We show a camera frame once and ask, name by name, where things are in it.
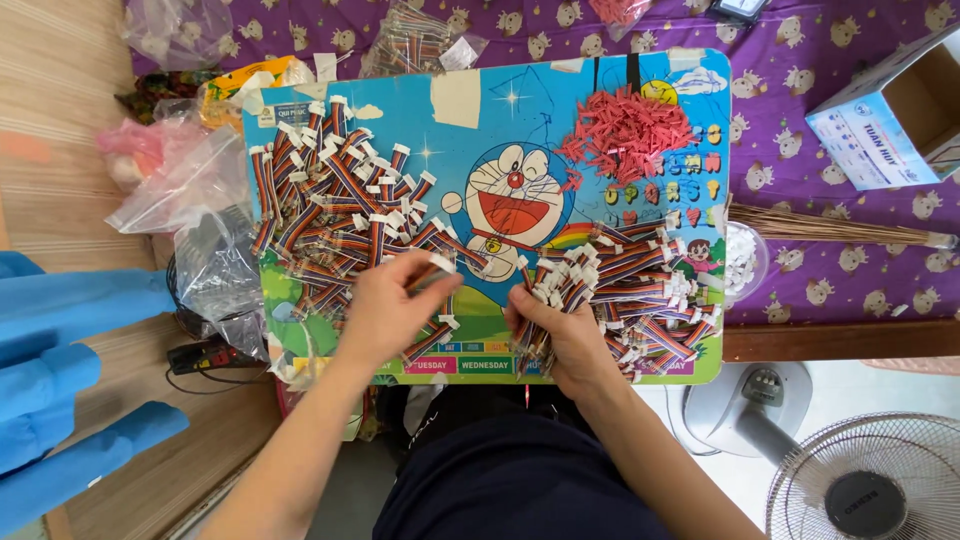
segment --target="bowl of white connectors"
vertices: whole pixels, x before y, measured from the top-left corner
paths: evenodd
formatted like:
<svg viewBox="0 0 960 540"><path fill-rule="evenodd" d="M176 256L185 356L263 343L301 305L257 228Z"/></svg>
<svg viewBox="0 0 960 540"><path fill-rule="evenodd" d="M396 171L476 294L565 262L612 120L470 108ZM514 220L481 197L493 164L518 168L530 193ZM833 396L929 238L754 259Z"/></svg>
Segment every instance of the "bowl of white connectors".
<svg viewBox="0 0 960 540"><path fill-rule="evenodd" d="M767 243L750 227L728 221L724 263L724 307L729 309L753 294L767 276L770 268Z"/></svg>

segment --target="dark pants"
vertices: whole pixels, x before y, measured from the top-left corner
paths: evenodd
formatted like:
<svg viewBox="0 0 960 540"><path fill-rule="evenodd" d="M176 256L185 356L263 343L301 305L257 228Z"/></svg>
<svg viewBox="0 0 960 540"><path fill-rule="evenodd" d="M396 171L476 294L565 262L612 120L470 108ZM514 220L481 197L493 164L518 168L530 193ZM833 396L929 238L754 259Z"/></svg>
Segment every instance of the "dark pants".
<svg viewBox="0 0 960 540"><path fill-rule="evenodd" d="M405 458L397 467L403 470L418 449L447 434L494 416L535 414L580 430L596 439L593 430L577 406L553 384L531 384L529 406L523 384L451 384L427 408L414 432Z"/></svg>

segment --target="fan grille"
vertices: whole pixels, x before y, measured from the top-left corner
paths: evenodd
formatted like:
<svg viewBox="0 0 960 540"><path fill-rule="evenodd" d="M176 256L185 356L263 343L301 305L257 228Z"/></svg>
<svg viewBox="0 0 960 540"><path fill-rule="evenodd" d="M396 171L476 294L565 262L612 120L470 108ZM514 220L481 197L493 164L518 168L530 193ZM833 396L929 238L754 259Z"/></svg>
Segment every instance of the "fan grille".
<svg viewBox="0 0 960 540"><path fill-rule="evenodd" d="M780 465L767 497L771 540L846 540L830 522L825 494L855 471L882 475L906 501L900 526L874 540L960 537L960 421L888 412L856 416L818 431Z"/></svg>

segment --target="children's learning board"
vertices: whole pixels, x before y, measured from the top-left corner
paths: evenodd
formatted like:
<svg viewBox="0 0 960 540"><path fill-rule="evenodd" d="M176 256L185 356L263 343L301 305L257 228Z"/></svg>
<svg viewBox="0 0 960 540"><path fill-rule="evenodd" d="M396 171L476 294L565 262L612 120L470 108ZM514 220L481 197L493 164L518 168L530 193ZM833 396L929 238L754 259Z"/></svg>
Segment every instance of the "children's learning board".
<svg viewBox="0 0 960 540"><path fill-rule="evenodd" d="M578 103L597 90L614 93L627 84L645 97L683 107L698 142L663 153L655 176L618 185L597 176L595 167L574 164L555 151L573 130ZM452 339L410 366L400 359L384 364L373 383L544 382L537 365L519 380L515 375L502 315L507 292L522 281L515 262L524 256L533 269L538 248L585 243L596 221L619 227L671 214L676 228L669 234L682 237L688 250L678 269L688 279L705 271L719 278L702 280L711 286L701 283L691 305L723 304L723 290L713 285L723 281L720 264L726 251L722 223L731 95L730 64L717 51L674 49L265 88L261 95L261 113L244 112L248 146L273 141L280 121L301 125L311 102L326 101L329 110L329 97L343 96L354 115L350 130L369 129L380 154L389 156L395 143L406 145L410 157L400 172L416 178L427 170L437 178L422 198L428 205L424 223L439 218L468 249L492 261L486 275L465 265L458 268L465 281L454 297L460 328ZM507 191L498 187L497 179L516 169L529 169L531 175L524 178L537 181ZM252 192L257 193L256 186ZM253 205L258 211L256 201ZM309 356L323 361L336 347L331 324L319 314L303 321L290 318L301 286L285 277L276 254L260 260L260 276L273 362L299 368ZM712 380L720 370L721 339L703 339L696 359L639 383Z"/></svg>

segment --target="cloud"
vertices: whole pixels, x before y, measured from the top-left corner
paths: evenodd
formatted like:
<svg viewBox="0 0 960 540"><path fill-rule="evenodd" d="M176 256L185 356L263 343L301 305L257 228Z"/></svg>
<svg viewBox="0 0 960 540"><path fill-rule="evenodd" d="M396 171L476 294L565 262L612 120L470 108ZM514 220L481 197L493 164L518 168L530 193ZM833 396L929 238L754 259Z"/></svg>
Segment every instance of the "cloud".
<svg viewBox="0 0 960 540"><path fill-rule="evenodd" d="M709 71L698 65L689 73L684 73L679 81L673 84L678 94L711 94L727 87L727 80L716 71Z"/></svg>
<svg viewBox="0 0 960 540"><path fill-rule="evenodd" d="M382 117L383 110L380 110L376 105L365 105L355 110L353 115L360 120L373 120L374 118Z"/></svg>

